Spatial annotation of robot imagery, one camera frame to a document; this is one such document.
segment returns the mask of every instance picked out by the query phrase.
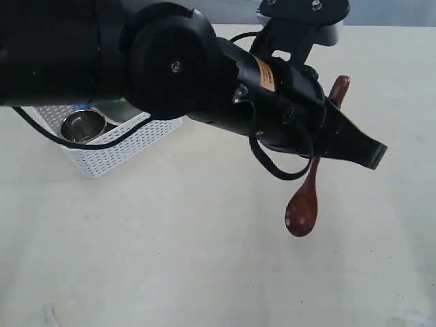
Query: white plastic basket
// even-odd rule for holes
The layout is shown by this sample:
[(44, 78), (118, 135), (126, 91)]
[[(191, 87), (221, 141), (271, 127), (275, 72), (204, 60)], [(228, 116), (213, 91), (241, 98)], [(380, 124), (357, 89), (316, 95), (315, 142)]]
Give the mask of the white plastic basket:
[[(59, 130), (64, 118), (76, 111), (73, 106), (44, 106), (34, 109), (44, 127), (54, 134)], [(149, 114), (141, 113), (89, 144), (104, 144), (113, 141), (148, 117), (150, 117)], [(64, 146), (62, 148), (87, 178), (94, 179), (125, 163), (142, 150), (178, 129), (182, 124), (182, 118), (172, 121), (152, 121), (122, 143), (106, 150), (76, 150)]]

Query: brown wooden spoon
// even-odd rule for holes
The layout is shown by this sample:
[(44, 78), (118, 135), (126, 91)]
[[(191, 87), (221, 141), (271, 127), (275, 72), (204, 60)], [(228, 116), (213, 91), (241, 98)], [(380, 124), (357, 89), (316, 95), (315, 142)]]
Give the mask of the brown wooden spoon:
[[(351, 80), (348, 76), (339, 76), (333, 85), (329, 98), (341, 108)], [(315, 227), (318, 217), (318, 198), (316, 194), (316, 175), (320, 158), (313, 160), (309, 174), (302, 187), (290, 200), (285, 214), (287, 230), (296, 237), (309, 235)]]

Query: table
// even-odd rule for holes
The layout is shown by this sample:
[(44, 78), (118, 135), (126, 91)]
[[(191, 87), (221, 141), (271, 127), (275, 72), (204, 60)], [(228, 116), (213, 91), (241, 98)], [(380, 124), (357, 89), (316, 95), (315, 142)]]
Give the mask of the table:
[(47, 305), (62, 326), (435, 326), (435, 37), (346, 27), (313, 49), (325, 89), (351, 76), (343, 110), (390, 148), (376, 171), (321, 163), (302, 239), (283, 222), (302, 182), (269, 175), (241, 136), (187, 119), (88, 181), (2, 109), (0, 326), (48, 326)]

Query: stainless steel cup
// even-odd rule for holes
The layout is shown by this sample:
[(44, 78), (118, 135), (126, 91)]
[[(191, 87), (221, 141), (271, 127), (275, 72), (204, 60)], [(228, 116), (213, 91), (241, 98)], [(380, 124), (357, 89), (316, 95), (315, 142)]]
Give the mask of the stainless steel cup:
[(103, 135), (106, 128), (106, 118), (100, 112), (94, 109), (77, 110), (63, 120), (59, 136), (84, 144)]

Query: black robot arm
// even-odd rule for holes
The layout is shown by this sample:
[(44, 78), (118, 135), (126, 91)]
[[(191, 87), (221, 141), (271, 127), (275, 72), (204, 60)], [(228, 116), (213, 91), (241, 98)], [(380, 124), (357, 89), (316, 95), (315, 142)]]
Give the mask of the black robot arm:
[[(217, 37), (202, 13), (175, 3), (145, 1), (132, 13), (115, 0), (5, 0), (0, 104), (19, 111), (124, 97), (152, 119), (188, 115), (247, 136), (281, 179), (301, 177), (314, 156), (375, 169), (386, 146), (341, 114), (305, 65), (320, 36), (347, 16), (348, 0), (264, 0), (260, 12), (268, 22), (247, 52)], [(290, 60), (274, 58), (276, 50)], [(284, 173), (259, 143), (308, 157), (308, 166)]]

